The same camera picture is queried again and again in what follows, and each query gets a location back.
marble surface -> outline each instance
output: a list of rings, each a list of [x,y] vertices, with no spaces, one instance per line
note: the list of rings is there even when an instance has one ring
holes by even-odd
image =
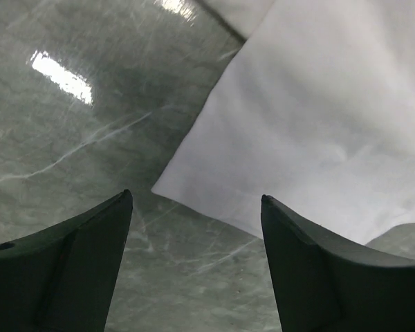
[[[241,45],[190,0],[0,0],[0,242],[130,189],[108,332],[280,331],[262,241],[150,192]]]

screw hole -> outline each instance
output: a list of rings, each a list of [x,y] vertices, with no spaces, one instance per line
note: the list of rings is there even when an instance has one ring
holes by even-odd
[[[14,246],[15,246],[15,243],[13,243],[13,242],[0,243],[0,250],[10,249]]]

white fabric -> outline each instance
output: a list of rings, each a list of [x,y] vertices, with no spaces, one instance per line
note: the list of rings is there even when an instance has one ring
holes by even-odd
[[[257,236],[262,194],[363,244],[415,222],[415,0],[276,0],[153,192]]]
[[[274,0],[201,0],[246,39],[266,16]]]

gray marble floor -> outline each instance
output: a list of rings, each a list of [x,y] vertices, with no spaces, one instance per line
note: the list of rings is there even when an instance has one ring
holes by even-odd
[[[150,192],[241,45],[190,0],[0,0],[0,242],[130,189],[107,331],[280,331],[262,241]]]

black object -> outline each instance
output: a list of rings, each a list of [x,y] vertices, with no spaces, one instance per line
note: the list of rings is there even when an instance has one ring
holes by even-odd
[[[0,244],[0,332],[103,332],[131,223],[125,190]]]
[[[415,260],[354,243],[263,196],[283,332],[415,331]]]

